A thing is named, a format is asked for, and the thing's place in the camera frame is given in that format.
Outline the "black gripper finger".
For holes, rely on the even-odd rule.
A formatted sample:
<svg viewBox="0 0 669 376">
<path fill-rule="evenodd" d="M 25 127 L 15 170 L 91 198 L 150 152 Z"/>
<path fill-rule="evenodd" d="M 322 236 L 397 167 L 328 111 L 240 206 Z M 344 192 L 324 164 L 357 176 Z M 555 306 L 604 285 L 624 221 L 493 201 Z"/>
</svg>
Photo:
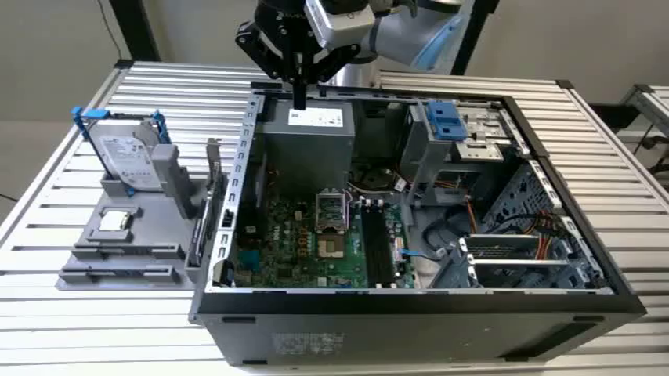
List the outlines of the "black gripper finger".
<svg viewBox="0 0 669 376">
<path fill-rule="evenodd" d="M 248 21 L 240 25 L 236 42 L 268 76 L 292 85 L 293 108 L 300 110 L 301 75 L 288 30 L 280 28 L 274 34 L 265 34 L 260 26 Z"/>
<path fill-rule="evenodd" d="M 360 45 L 344 45 L 316 61 L 321 47 L 312 45 L 302 54 L 301 62 L 301 109 L 306 109 L 306 88 L 318 82 L 329 81 L 345 65 L 360 54 Z"/>
</svg>

